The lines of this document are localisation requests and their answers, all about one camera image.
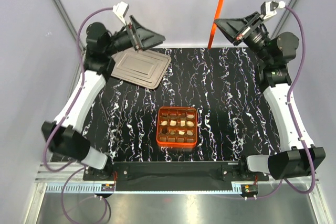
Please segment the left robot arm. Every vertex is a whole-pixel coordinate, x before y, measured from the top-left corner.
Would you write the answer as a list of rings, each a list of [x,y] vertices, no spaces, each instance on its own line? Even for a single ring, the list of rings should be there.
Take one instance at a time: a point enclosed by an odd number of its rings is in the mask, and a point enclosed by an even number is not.
[[[86,29],[86,56],[80,59],[78,84],[58,116],[42,124],[41,131],[46,140],[43,154],[50,151],[70,157],[94,168],[99,178],[109,179],[113,175],[111,158],[92,147],[81,134],[86,115],[111,77],[116,64],[113,55],[130,48],[145,51],[164,41],[163,35],[143,27],[133,16],[114,34],[102,23],[90,24]]]

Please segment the orange box lid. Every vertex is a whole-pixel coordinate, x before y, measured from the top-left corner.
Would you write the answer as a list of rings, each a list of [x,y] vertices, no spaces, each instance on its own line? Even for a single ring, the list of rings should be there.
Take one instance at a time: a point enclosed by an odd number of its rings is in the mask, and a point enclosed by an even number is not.
[[[218,0],[216,12],[215,12],[215,15],[214,15],[214,20],[216,20],[220,17],[222,7],[223,7],[223,3],[224,3],[224,0]],[[212,27],[211,27],[211,32],[210,32],[210,35],[209,35],[208,44],[207,44],[208,49],[210,49],[212,47],[214,37],[215,37],[215,33],[216,33],[216,24],[213,22]]]

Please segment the silver metal tray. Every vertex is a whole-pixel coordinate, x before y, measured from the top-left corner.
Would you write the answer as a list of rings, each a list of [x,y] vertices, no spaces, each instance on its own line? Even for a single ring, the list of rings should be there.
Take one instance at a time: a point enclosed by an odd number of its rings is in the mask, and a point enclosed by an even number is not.
[[[148,89],[156,89],[171,57],[156,51],[128,49],[112,56],[115,67],[111,76]]]

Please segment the orange chocolate box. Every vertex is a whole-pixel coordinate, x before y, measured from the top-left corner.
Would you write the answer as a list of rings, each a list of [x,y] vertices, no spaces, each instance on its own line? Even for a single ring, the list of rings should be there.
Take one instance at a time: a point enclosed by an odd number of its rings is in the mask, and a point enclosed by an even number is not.
[[[185,113],[186,117],[181,118],[181,113]],[[194,115],[194,118],[187,118],[188,114]],[[195,108],[163,106],[159,108],[157,120],[156,142],[159,147],[193,149],[196,146],[198,140],[198,114]],[[172,120],[176,121],[176,126],[170,126]],[[167,125],[162,126],[162,121],[167,121]],[[181,121],[185,121],[184,126],[181,126]],[[188,126],[187,121],[193,122],[194,126]],[[162,133],[162,129],[165,127],[168,129],[167,134]],[[179,135],[179,131],[184,131],[185,134]]]

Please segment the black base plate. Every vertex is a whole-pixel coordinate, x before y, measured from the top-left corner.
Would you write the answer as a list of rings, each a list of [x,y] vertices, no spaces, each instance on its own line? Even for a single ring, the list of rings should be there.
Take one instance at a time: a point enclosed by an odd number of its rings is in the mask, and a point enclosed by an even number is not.
[[[232,182],[266,182],[263,173],[241,172],[238,162],[114,162],[117,192],[225,191]]]

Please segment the aluminium rail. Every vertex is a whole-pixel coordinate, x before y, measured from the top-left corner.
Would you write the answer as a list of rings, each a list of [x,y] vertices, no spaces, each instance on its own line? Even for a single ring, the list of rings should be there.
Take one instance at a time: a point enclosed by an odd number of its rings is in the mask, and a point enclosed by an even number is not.
[[[50,162],[48,163],[49,167],[51,169],[60,169],[64,165],[66,165],[65,162]],[[80,168],[83,168],[81,164],[77,163],[71,163],[69,166],[65,167],[61,171],[58,172],[51,172],[48,169],[45,168],[43,164],[40,165],[35,182],[41,182],[41,183],[61,183],[65,182],[70,175],[74,174],[77,170]],[[80,182],[83,180],[83,173],[84,171],[81,170],[77,172],[71,179],[71,182]]]

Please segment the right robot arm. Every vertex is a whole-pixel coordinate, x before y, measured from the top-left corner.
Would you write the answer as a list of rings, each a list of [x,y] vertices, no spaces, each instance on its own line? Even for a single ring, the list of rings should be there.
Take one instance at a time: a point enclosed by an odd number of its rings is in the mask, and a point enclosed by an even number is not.
[[[270,39],[261,14],[235,19],[216,19],[216,27],[235,46],[241,42],[260,59],[256,83],[270,106],[280,138],[281,151],[274,155],[249,155],[238,167],[239,176],[250,180],[257,172],[274,179],[313,176],[325,159],[323,147],[316,147],[300,117],[291,88],[294,84],[288,63],[295,59],[299,38],[284,32]]]

